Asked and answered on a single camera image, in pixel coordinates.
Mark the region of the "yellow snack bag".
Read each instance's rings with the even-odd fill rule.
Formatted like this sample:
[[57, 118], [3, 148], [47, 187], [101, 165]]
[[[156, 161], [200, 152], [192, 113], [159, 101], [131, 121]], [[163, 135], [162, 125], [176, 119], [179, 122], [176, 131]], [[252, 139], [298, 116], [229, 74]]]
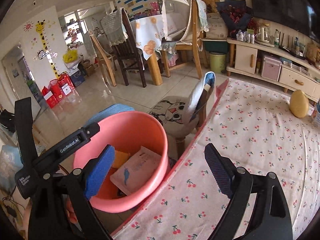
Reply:
[[129, 153], [115, 151], [115, 158], [112, 164], [112, 168], [119, 169], [124, 163], [126, 163], [129, 160], [130, 157], [131, 154]]

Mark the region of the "white wet wipes pack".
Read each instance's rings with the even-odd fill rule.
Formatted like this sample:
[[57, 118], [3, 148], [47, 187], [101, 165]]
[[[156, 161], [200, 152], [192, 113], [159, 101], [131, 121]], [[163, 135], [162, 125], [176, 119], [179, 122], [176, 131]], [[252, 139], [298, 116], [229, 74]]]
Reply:
[[160, 161], [161, 155], [142, 146], [110, 176], [110, 181], [129, 196], [144, 186], [154, 174]]

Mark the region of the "pink plastic bucket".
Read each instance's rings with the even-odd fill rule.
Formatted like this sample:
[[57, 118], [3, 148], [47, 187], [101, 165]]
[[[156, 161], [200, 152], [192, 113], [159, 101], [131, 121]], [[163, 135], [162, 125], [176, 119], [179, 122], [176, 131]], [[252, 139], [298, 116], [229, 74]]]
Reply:
[[90, 199], [91, 205], [100, 211], [124, 212], [139, 205], [152, 194], [165, 177], [169, 168], [167, 134], [158, 120], [139, 111], [121, 112], [101, 120], [98, 124], [100, 131], [91, 138], [88, 144], [75, 152], [74, 168], [83, 168], [90, 159], [97, 157], [108, 144], [118, 151], [131, 154], [136, 153], [141, 146], [144, 146], [161, 156], [151, 178], [133, 194], [112, 199], [116, 188], [106, 178], [99, 193]]

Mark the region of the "green trash can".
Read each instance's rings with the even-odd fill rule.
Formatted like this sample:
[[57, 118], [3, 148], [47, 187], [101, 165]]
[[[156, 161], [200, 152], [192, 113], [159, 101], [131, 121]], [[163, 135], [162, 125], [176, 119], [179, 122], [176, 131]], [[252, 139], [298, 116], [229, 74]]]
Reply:
[[215, 73], [223, 73], [226, 70], [226, 54], [210, 52], [210, 69]]

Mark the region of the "red gift bags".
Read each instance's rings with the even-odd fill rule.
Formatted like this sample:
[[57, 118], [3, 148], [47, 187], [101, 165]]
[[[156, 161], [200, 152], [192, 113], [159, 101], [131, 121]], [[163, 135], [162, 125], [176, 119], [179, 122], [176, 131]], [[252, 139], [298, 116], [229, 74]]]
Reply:
[[75, 87], [70, 76], [62, 73], [58, 79], [51, 80], [49, 86], [44, 86], [41, 93], [50, 108], [54, 108], [62, 99], [69, 95]]

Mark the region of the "blue cushioned stool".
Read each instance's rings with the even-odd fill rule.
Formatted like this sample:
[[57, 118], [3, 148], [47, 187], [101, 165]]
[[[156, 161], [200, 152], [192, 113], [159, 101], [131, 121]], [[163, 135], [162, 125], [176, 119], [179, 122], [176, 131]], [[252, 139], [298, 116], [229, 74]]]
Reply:
[[116, 104], [111, 105], [111, 106], [107, 107], [106, 109], [98, 112], [97, 114], [93, 115], [91, 118], [89, 118], [87, 120], [87, 122], [84, 124], [84, 126], [88, 126], [88, 125], [95, 123], [95, 122], [98, 123], [101, 120], [103, 120], [109, 116], [112, 116], [114, 114], [118, 114], [121, 112], [129, 112], [129, 111], [135, 111], [135, 109], [131, 106], [128, 106], [128, 105], [116, 103]]

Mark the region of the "cherry print tablecloth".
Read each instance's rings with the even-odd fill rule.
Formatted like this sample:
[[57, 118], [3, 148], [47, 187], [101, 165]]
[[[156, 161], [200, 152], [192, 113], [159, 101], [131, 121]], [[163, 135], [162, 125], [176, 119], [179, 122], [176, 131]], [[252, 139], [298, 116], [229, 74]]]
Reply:
[[319, 128], [299, 119], [290, 98], [228, 79], [191, 145], [168, 178], [117, 230], [114, 239], [207, 239], [228, 205], [204, 158], [218, 152], [252, 174], [274, 172], [284, 191], [298, 238], [319, 209]]

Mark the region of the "cat face stool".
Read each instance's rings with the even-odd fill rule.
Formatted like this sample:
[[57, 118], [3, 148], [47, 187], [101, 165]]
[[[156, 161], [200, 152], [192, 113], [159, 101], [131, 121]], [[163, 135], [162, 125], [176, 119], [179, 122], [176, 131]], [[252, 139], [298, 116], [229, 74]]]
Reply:
[[160, 122], [167, 135], [175, 139], [178, 158], [185, 151], [185, 138], [194, 129], [202, 126], [206, 117], [206, 104], [200, 99], [192, 115], [188, 116], [188, 98], [167, 96], [149, 111], [149, 114]]

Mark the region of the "light wooden chair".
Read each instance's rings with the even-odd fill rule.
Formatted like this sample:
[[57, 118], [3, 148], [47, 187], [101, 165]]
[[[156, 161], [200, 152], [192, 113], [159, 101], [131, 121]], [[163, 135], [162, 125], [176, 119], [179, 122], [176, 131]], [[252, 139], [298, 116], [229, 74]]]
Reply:
[[[187, 64], [186, 51], [191, 51], [198, 77], [202, 77], [200, 51], [203, 50], [202, 39], [208, 31], [206, 4], [202, 0], [163, 0], [162, 18], [165, 37], [160, 47], [165, 74]], [[180, 51], [182, 63], [169, 67], [169, 55]]]
[[107, 84], [108, 81], [110, 81], [111, 85], [113, 87], [116, 87], [117, 83], [113, 70], [114, 56], [104, 50], [91, 29], [88, 30], [88, 34], [93, 44], [93, 48], [96, 54], [95, 59], [97, 60], [100, 71], [103, 75], [104, 83]]

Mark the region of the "giraffe height chart sticker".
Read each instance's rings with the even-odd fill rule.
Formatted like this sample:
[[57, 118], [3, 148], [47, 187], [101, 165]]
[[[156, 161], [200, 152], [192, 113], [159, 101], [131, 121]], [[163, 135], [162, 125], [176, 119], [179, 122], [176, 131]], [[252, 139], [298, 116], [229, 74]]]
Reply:
[[60, 77], [60, 73], [58, 67], [53, 61], [53, 56], [51, 54], [49, 41], [46, 34], [46, 20], [37, 21], [34, 23], [33, 21], [27, 21], [24, 25], [24, 31], [29, 32], [34, 30], [38, 33], [39, 38], [33, 38], [31, 44], [35, 45], [36, 43], [41, 44], [41, 49], [37, 53], [37, 57], [39, 60], [47, 59], [50, 65], [51, 70], [53, 71], [55, 78], [58, 79]]

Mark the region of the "pink storage box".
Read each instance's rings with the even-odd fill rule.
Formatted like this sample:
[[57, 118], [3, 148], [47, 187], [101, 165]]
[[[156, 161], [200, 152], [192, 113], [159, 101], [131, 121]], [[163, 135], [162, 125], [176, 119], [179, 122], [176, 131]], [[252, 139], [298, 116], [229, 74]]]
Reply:
[[282, 62], [278, 58], [264, 55], [262, 60], [261, 76], [272, 81], [278, 81], [281, 65]]

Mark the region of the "white TV cabinet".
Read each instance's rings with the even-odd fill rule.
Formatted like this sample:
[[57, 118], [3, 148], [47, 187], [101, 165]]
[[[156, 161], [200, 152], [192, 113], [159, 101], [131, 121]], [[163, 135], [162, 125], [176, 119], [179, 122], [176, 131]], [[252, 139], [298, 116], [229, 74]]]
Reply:
[[310, 100], [319, 100], [319, 69], [308, 61], [258, 42], [228, 38], [227, 43], [230, 45], [227, 75], [236, 73], [269, 82], [282, 87], [285, 93], [300, 89]]

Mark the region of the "dining table orange print cloth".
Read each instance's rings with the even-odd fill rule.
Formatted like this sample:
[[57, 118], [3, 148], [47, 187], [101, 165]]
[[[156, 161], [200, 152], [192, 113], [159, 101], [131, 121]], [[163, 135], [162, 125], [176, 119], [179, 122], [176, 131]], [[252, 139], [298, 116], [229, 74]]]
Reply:
[[161, 15], [148, 16], [130, 22], [136, 40], [136, 47], [142, 52], [147, 61], [153, 84], [160, 86], [163, 83], [158, 65], [161, 59], [164, 64], [166, 77], [170, 77], [168, 57], [161, 50], [164, 38], [164, 23]]

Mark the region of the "electric kettle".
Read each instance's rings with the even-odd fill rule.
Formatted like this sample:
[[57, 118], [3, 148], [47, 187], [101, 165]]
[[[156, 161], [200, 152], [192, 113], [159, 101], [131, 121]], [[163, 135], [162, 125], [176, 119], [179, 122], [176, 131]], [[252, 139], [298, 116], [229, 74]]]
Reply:
[[274, 43], [270, 37], [270, 25], [268, 23], [259, 24], [256, 31], [255, 40], [257, 43], [268, 47], [274, 47]]

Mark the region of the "dark flower bouquet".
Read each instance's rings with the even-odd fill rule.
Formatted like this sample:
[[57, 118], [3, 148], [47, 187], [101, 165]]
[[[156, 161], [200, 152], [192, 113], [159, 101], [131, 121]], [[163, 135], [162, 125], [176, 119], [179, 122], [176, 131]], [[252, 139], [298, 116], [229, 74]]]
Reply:
[[253, 17], [253, 9], [245, 0], [224, 0], [216, 3], [217, 11], [228, 28], [228, 36], [236, 38], [238, 31], [244, 31]]

